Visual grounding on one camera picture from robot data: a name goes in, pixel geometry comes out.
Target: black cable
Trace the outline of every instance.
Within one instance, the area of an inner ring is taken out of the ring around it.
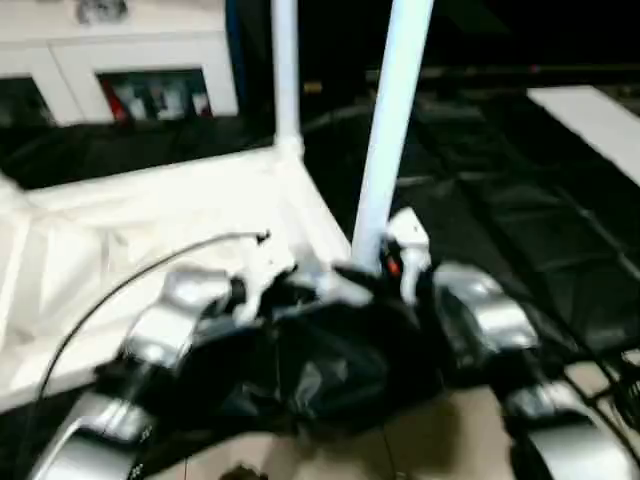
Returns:
[[[146,275],[147,273],[155,270],[156,268],[170,262],[171,260],[176,259],[186,253],[192,252],[194,250],[199,250],[200,248],[207,247],[209,245],[224,242],[227,240],[237,240],[240,238],[248,238],[253,237],[258,239],[258,241],[262,241],[268,237],[268,234],[262,233],[254,233],[254,232],[235,232],[235,233],[225,233],[221,235],[216,235],[213,237],[209,237],[205,240],[201,240],[199,242],[193,243],[186,247],[183,247],[173,253],[167,254],[153,263],[147,265],[146,267],[138,270],[134,274],[130,275],[120,283],[118,283],[114,288],[112,288],[108,293],[106,293],[102,299],[100,299],[87,313],[83,315],[83,317],[74,325],[71,331],[65,336],[65,338],[60,342],[58,348],[51,358],[49,365],[47,366],[47,370],[40,380],[40,386],[38,387],[38,391],[35,399],[31,403],[28,411],[27,418],[25,420],[25,428],[24,433],[22,435],[22,441],[20,443],[20,447],[18,448],[18,455],[16,460],[16,467],[14,470],[14,480],[22,480],[23,477],[20,476],[21,465],[26,463],[27,455],[29,454],[29,450],[31,448],[31,437],[33,436],[33,430],[35,428],[35,422],[38,415],[38,410],[42,404],[42,400],[44,399],[45,391],[47,389],[47,385],[49,384],[49,380],[51,379],[51,375],[53,374],[53,370],[60,360],[60,357],[64,353],[65,349],[71,343],[71,340],[78,334],[80,329],[87,323],[87,321],[93,317],[93,315],[98,311],[100,307],[102,307],[106,302],[108,302],[114,295],[120,292],[122,289],[129,286],[132,282],[135,282],[140,277]]]
[[[564,379],[565,382],[567,382],[567,385],[569,385],[571,387],[571,389],[580,397],[582,402],[585,405],[588,405],[589,395],[587,395],[584,392],[584,390],[582,390],[582,388],[580,388],[580,386],[576,382],[574,382],[571,377],[569,377],[569,375],[567,373],[563,374],[563,379]],[[609,430],[611,430],[611,432],[613,432],[613,434],[616,436],[616,438],[622,444],[622,446],[625,448],[625,450],[627,450],[629,455],[631,455],[631,458],[633,458],[633,461],[636,463],[638,469],[640,469],[640,456],[638,456],[636,450],[633,448],[633,445],[631,444],[631,441],[629,440],[629,437],[625,433],[622,432],[620,427],[618,427],[613,422],[613,420],[611,420],[609,418],[609,416],[606,413],[604,413],[604,411],[602,411],[602,409],[599,406],[591,405],[590,408],[594,412],[596,412],[598,417],[600,417],[600,420],[602,420],[602,422],[607,426],[607,428],[609,428]]]

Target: white pole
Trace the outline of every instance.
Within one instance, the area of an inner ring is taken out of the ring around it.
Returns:
[[[353,236],[355,264],[376,271],[434,0],[394,0]]]
[[[278,146],[301,146],[297,0],[272,0],[273,68]]]

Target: wire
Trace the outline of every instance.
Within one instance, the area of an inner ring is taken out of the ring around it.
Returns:
[[[96,311],[98,311],[98,309],[100,309],[105,303],[107,303],[114,295],[116,295],[118,292],[120,292],[121,290],[123,290],[124,288],[126,288],[127,286],[129,286],[131,283],[135,282],[136,280],[138,280],[140,277],[146,275],[147,273],[155,270],[156,268],[169,263],[170,261],[195,250],[199,250],[203,247],[207,247],[209,245],[215,244],[215,243],[220,243],[220,242],[224,242],[224,241],[228,241],[228,240],[237,240],[240,238],[256,238],[258,239],[258,241],[262,241],[265,238],[268,237],[268,234],[264,234],[264,233],[254,233],[254,232],[234,232],[234,233],[225,233],[222,235],[216,235],[213,237],[209,237],[205,240],[201,240],[199,242],[193,243],[191,245],[188,245],[186,247],[183,247],[173,253],[167,254],[163,257],[160,257],[158,260],[154,261],[153,263],[147,265],[146,267],[138,270],[137,272],[133,273],[132,275],[130,275],[129,277],[127,277],[126,279],[124,279],[123,281],[121,281],[120,283],[118,283],[115,287],[113,287],[108,293],[106,293],[102,299],[100,299],[91,309],[89,309],[87,311],[87,313],[85,313],[82,318],[80,318],[80,320],[78,320],[78,322],[74,325],[74,327],[71,329],[71,331],[65,336],[65,338],[62,340],[62,342],[60,342],[60,344],[58,345],[58,348],[55,352],[55,354],[53,355],[53,357],[51,358],[51,360],[49,361],[49,365],[47,366],[47,370],[45,372],[45,374],[43,375],[42,379],[40,380],[40,386],[38,387],[38,391],[36,394],[36,397],[34,399],[34,401],[31,403],[28,411],[27,411],[27,418],[25,420],[25,428],[24,428],[24,433],[22,435],[22,441],[20,443],[20,447],[18,448],[18,456],[17,456],[17,460],[16,460],[16,465],[15,465],[15,469],[14,469],[14,480],[22,480],[22,478],[26,478],[26,475],[24,477],[21,477],[20,474],[21,472],[21,466],[23,464],[26,463],[26,458],[27,455],[29,454],[29,450],[31,448],[31,437],[33,436],[34,433],[34,428],[35,428],[35,422],[37,419],[37,415],[38,415],[38,410],[42,404],[42,400],[44,399],[45,396],[45,392],[47,389],[47,385],[49,384],[49,380],[51,379],[51,375],[53,374],[53,370],[56,367],[56,364],[58,363],[58,361],[60,360],[60,357],[62,356],[62,354],[64,353],[65,349],[67,348],[67,346],[69,345],[69,343],[71,343],[71,341],[73,340],[73,338],[78,334],[78,332],[82,329],[82,327],[87,323],[87,321],[93,317],[93,315],[96,313]]]

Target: white cabinet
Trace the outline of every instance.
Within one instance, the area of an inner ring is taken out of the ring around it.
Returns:
[[[0,46],[0,91],[3,80],[22,78],[33,80],[57,124],[67,125],[84,120],[46,46]]]
[[[214,115],[238,111],[231,64],[224,37],[109,41],[55,45],[53,54],[90,122],[113,121],[113,114],[98,81],[101,73],[161,70],[201,70]]]
[[[122,22],[87,26],[76,20],[73,0],[0,0],[0,90],[2,78],[31,77],[57,124],[111,122],[101,75],[146,81],[147,72],[195,71],[202,92],[189,98],[212,115],[236,114],[224,1],[129,5]]]

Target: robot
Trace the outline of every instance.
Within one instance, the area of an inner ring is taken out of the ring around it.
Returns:
[[[171,271],[158,299],[137,316],[116,358],[97,371],[95,386],[77,402],[29,478],[143,478],[140,455],[167,420],[158,401],[175,388],[198,346],[215,347],[276,317],[286,322],[309,311],[320,318],[333,315],[336,306],[352,312],[377,308],[381,297],[409,312],[416,331],[429,331],[420,341],[432,353],[431,364],[414,368],[437,370],[444,379],[439,389],[455,387],[454,379],[470,372],[491,388],[512,438],[516,478],[640,478],[629,452],[592,419],[557,366],[537,355],[544,340],[526,306],[474,266],[432,261],[428,237],[416,221],[412,212],[392,220],[379,275],[298,262],[273,269],[255,288],[221,271]]]

